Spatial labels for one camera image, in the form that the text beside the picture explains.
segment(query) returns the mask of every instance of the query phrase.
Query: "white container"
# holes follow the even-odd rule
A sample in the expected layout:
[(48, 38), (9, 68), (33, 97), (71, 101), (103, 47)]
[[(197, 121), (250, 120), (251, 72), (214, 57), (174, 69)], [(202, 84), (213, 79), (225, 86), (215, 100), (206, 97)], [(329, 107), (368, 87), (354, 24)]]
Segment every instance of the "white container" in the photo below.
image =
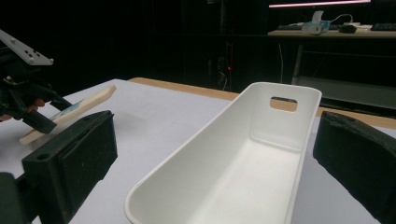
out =
[[(291, 112), (274, 97), (295, 100)], [(258, 82), (129, 192), (134, 224), (290, 223), (321, 92)]]

